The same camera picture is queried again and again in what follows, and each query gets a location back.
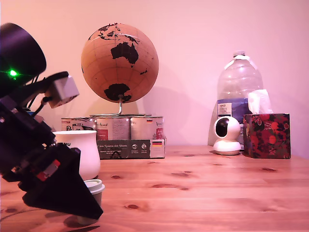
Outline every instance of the security camera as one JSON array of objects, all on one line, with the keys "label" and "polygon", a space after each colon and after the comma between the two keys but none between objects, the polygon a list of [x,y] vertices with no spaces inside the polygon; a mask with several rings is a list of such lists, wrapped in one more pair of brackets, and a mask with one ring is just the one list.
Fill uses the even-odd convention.
[{"label": "security camera", "polygon": [[240,151],[240,143],[237,137],[240,134],[240,124],[230,116],[220,117],[213,126],[214,133],[218,137],[213,149],[220,155],[237,155]]}]

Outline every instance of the cork globe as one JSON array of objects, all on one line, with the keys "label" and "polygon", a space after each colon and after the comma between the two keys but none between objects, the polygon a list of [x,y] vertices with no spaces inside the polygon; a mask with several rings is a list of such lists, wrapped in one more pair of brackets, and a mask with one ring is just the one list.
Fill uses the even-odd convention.
[{"label": "cork globe", "polygon": [[159,60],[151,40],[125,24],[109,24],[95,31],[82,52],[82,71],[100,97],[123,103],[146,95],[155,84]]}]

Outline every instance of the metal globe stand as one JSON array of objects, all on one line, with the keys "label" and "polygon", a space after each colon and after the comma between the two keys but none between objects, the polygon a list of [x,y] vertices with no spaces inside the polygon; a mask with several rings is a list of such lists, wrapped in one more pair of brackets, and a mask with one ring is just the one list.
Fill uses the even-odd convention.
[{"label": "metal globe stand", "polygon": [[99,115],[90,115],[90,117],[115,117],[115,116],[151,116],[151,114],[127,114],[122,115],[122,103],[123,103],[123,95],[119,95],[119,111],[118,113],[112,114],[99,114]]}]

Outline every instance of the green led light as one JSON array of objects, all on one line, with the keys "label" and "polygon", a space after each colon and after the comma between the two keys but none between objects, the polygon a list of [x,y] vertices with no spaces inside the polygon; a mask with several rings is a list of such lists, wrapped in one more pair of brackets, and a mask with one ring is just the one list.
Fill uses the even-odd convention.
[{"label": "green led light", "polygon": [[10,75],[11,75],[11,76],[17,76],[18,73],[17,73],[16,71],[14,71],[14,70],[11,70],[11,71],[10,71]]}]

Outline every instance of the metal can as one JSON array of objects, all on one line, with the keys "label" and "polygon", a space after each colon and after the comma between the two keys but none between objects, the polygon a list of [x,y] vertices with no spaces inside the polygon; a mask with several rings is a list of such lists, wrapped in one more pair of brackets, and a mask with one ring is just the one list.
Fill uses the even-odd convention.
[{"label": "metal can", "polygon": [[129,140],[130,118],[97,117],[97,140]]},{"label": "metal can", "polygon": [[96,121],[93,117],[62,117],[62,131],[95,131]]},{"label": "metal can", "polygon": [[131,139],[165,139],[162,116],[131,118]]}]

